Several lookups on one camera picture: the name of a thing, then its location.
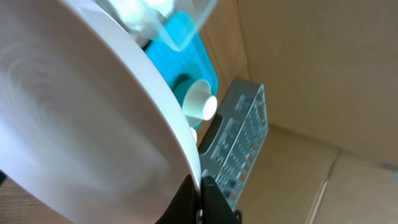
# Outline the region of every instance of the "clear plastic container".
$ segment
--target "clear plastic container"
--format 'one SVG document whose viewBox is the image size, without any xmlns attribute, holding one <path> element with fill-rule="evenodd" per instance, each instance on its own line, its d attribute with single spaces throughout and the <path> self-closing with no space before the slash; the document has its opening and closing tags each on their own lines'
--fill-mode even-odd
<svg viewBox="0 0 398 224">
<path fill-rule="evenodd" d="M 183 50 L 200 30 L 217 0 L 96 0 L 139 45 L 160 37 L 171 49 Z M 167 30 L 165 24 L 176 12 L 190 20 L 181 20 L 181 30 Z"/>
</svg>

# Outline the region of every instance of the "wooden floor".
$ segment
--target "wooden floor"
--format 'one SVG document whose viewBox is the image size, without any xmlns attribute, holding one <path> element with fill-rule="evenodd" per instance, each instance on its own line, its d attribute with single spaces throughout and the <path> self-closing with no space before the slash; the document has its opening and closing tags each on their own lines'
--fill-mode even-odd
<svg viewBox="0 0 398 224">
<path fill-rule="evenodd" d="M 235 78 L 249 79 L 246 51 L 235 0 L 219 0 L 200 35 L 219 78 L 217 99 L 224 98 Z M 198 130 L 198 142 L 210 122 Z M 0 223 L 70 223 L 20 188 L 11 179 L 0 186 Z"/>
</svg>

